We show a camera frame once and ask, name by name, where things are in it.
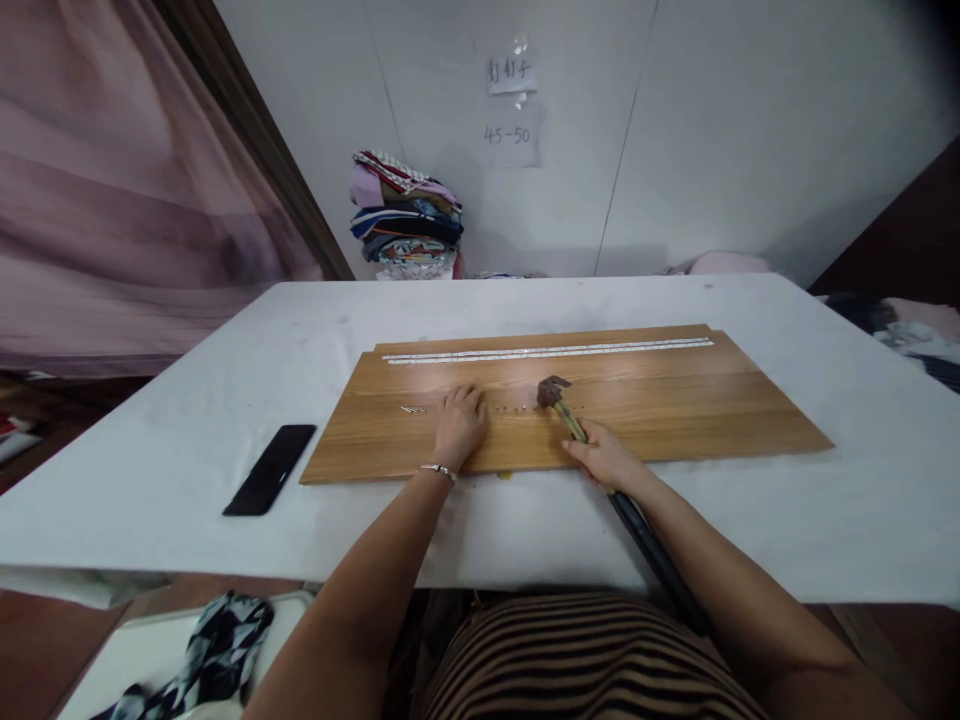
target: hammer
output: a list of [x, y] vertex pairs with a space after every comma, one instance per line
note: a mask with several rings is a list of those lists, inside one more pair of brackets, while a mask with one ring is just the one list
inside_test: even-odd
[[[537, 403], [544, 409], [552, 407], [556, 410], [560, 417], [564, 419], [564, 422], [567, 423], [567, 427], [570, 428], [570, 434], [579, 442], [585, 443], [588, 442], [587, 434], [570, 412], [570, 408], [563, 402], [563, 389], [570, 387], [570, 385], [569, 380], [564, 380], [556, 375], [544, 378], [537, 385]], [[656, 536], [653, 528], [643, 517], [643, 513], [633, 503], [633, 500], [619, 490], [613, 490], [606, 486], [603, 486], [603, 489], [606, 490], [607, 497], [610, 498], [610, 504], [617, 511], [617, 515], [620, 516], [620, 520], [627, 528], [627, 532], [630, 533], [630, 537], [640, 548], [643, 557], [653, 568], [657, 579], [673, 602], [680, 621], [697, 635], [709, 634], [710, 620], [696, 598], [693, 597], [690, 588], [687, 587], [686, 582], [677, 570], [677, 566], [673, 564], [666, 548], [663, 547], [660, 538]]]

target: person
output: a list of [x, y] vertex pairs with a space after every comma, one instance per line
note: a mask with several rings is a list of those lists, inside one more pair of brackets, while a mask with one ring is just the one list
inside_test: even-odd
[[[440, 403], [426, 465], [458, 471], [486, 429], [482, 390]], [[511, 597], [459, 628], [424, 718], [909, 718], [898, 698], [773, 578], [638, 460], [581, 420], [564, 441], [595, 482], [641, 507], [722, 655], [625, 593]], [[251, 698], [246, 720], [377, 718], [391, 651], [451, 478], [417, 470], [330, 576]]]

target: bracelet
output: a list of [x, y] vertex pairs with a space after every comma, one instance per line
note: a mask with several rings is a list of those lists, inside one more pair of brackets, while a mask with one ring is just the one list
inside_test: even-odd
[[457, 480], [460, 479], [459, 477], [457, 477], [457, 474], [453, 470], [451, 470], [450, 468], [446, 468], [443, 465], [421, 465], [420, 469], [433, 470], [434, 472], [438, 472], [446, 475], [448, 478], [450, 478], [451, 485], [456, 485]]

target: black handle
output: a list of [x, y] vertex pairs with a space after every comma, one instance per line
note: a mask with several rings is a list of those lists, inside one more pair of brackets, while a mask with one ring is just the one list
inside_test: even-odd
[[633, 541], [640, 548], [643, 557], [653, 568], [657, 579], [667, 591], [667, 595], [677, 609], [677, 615], [680, 621], [697, 635], [703, 636], [710, 633], [710, 620], [706, 613], [700, 607], [700, 604], [693, 597], [690, 588], [683, 581], [676, 565], [667, 554], [666, 549], [660, 544], [660, 539], [654, 534], [643, 515], [633, 504], [633, 500], [617, 491], [611, 495], [610, 504], [617, 511], [617, 515], [623, 521]]

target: black phone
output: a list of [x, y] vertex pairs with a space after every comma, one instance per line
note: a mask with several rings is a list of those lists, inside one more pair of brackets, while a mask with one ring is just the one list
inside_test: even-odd
[[233, 500], [224, 508], [223, 514], [266, 513], [316, 430], [316, 425], [284, 425], [277, 430]]

